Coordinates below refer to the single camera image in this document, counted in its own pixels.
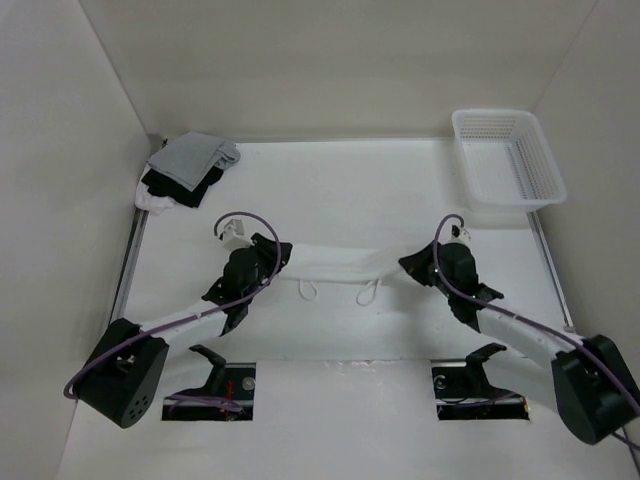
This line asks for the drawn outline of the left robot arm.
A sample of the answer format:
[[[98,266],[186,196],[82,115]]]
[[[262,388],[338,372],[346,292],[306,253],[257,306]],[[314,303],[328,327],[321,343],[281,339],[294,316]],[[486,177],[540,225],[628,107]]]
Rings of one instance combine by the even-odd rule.
[[[125,318],[107,328],[84,367],[65,387],[64,395],[80,400],[125,429],[148,410],[158,390],[169,340],[214,320],[218,336],[233,331],[246,318],[249,305],[288,264],[294,246],[256,233],[249,245],[231,252],[222,276],[202,297],[208,308],[148,331]]]

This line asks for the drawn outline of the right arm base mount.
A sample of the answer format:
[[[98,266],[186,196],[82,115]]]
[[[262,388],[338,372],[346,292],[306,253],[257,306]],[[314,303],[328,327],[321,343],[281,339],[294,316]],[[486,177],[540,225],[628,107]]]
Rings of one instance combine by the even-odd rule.
[[[526,399],[490,384],[485,363],[507,347],[487,344],[463,360],[431,366],[436,414],[441,421],[529,420]]]

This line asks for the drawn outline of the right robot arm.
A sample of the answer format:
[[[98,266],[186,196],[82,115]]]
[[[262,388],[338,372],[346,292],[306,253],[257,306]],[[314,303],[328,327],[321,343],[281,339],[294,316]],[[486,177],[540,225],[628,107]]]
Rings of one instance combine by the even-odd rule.
[[[638,419],[639,388],[608,337],[562,333],[512,312],[501,292],[480,281],[461,242],[433,241],[398,263],[420,285],[438,289],[460,323],[493,338],[466,358],[471,393],[496,388],[529,397],[589,445]]]

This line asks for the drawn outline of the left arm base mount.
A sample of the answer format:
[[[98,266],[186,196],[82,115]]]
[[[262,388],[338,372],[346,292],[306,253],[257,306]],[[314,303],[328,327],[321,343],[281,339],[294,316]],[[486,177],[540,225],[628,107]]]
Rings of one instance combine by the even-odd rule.
[[[165,369],[158,393],[161,419],[173,422],[251,421],[257,365],[233,363],[196,344]]]

